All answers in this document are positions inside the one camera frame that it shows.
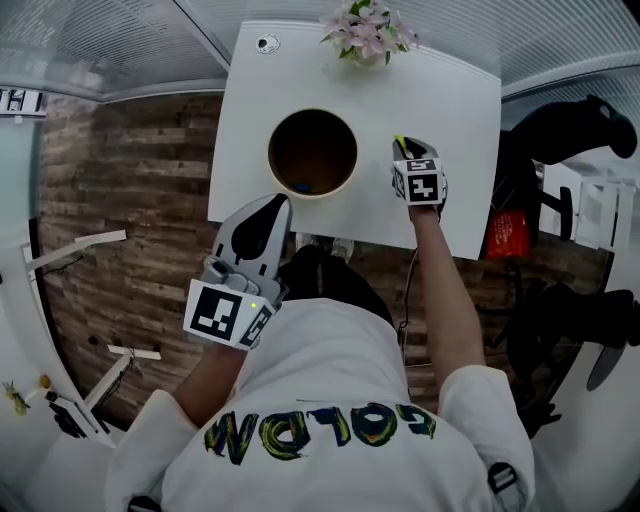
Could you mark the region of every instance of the white t-shirt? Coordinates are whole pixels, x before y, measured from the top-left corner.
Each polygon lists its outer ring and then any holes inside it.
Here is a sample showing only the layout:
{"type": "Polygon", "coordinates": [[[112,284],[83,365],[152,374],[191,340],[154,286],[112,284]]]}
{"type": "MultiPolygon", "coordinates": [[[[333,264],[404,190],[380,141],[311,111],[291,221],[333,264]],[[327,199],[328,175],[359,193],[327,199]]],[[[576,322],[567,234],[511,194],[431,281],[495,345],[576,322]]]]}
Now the white t-shirt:
{"type": "Polygon", "coordinates": [[[285,302],[236,389],[200,431],[156,391],[114,454],[108,511],[138,495],[165,512],[523,510],[533,498],[506,375],[461,368],[427,413],[410,403],[393,328],[363,309],[285,302]]]}

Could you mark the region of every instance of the person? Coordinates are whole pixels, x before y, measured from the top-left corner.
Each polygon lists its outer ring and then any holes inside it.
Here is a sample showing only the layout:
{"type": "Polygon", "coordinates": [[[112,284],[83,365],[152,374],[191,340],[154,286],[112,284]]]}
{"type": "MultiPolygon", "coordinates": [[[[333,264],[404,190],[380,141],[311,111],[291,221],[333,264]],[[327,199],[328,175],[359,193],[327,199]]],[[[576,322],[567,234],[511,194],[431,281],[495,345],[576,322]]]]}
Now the person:
{"type": "Polygon", "coordinates": [[[149,398],[111,461],[109,512],[526,509],[533,454],[507,377],[485,366],[436,212],[410,218],[437,416],[410,402],[391,315],[347,266],[353,242],[322,262],[322,294],[321,250],[305,245],[256,348],[212,344],[173,394],[149,398]]]}

